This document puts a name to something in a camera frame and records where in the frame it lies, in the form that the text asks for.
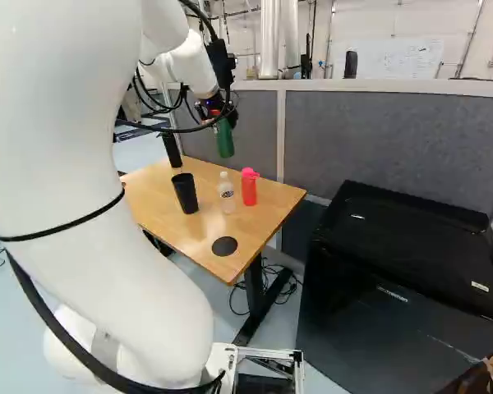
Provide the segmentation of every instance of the black cup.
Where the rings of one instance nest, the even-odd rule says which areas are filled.
[[[192,174],[178,174],[172,178],[175,193],[181,204],[182,211],[189,215],[199,210],[197,204],[196,184]]]

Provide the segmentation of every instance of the black strap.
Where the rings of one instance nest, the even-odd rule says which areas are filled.
[[[69,230],[70,228],[76,227],[82,223],[86,223],[91,219],[95,219],[99,215],[102,215],[104,212],[113,208],[117,203],[124,197],[124,189],[122,189],[121,193],[115,197],[113,201],[104,205],[102,208],[97,209],[96,211],[89,213],[82,218],[78,218],[73,222],[69,222],[66,224],[61,224],[60,226],[56,226],[53,228],[49,228],[48,230],[42,230],[38,232],[33,232],[31,234],[26,234],[24,236],[0,236],[1,242],[22,242],[22,241],[31,241],[37,238],[42,238],[43,236],[51,236],[52,234],[57,234],[58,232]]]
[[[207,394],[212,390],[212,394],[219,393],[221,380],[225,372],[221,371],[219,376],[199,387],[183,389],[167,389],[145,385],[126,378],[115,371],[112,371],[106,365],[98,361],[89,351],[76,341],[74,337],[60,324],[55,318],[51,309],[46,305],[44,299],[38,293],[35,285],[29,275],[16,262],[13,256],[7,252],[9,263],[15,273],[16,279],[21,285],[27,299],[35,308],[36,312],[46,323],[55,337],[89,370],[100,380],[125,394]]]

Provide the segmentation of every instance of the pink bottle cap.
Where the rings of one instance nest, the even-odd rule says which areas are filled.
[[[243,168],[241,170],[241,174],[243,175],[243,178],[259,178],[260,177],[260,174],[258,172],[255,172],[250,167]]]

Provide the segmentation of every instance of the table leg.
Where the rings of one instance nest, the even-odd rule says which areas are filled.
[[[236,346],[246,346],[256,333],[257,328],[269,312],[272,304],[277,300],[279,293],[288,282],[293,272],[284,268],[272,282],[272,286],[263,292],[263,267],[261,254],[258,254],[250,267],[245,271],[246,298],[250,315],[243,327],[233,340]]]
[[[164,257],[168,257],[173,253],[172,248],[170,248],[168,245],[165,245],[163,242],[159,241],[157,238],[152,236],[149,232],[147,232],[146,230],[143,230],[142,232],[145,234],[146,238],[148,238],[148,241],[150,241],[152,245],[155,246],[155,248],[159,250],[159,252],[161,252],[161,254]]]

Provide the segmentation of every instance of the whiteboard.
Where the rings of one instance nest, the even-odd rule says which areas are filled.
[[[358,53],[357,78],[418,79],[436,77],[444,41],[441,39],[362,39],[333,46],[333,79],[342,79],[345,53]]]

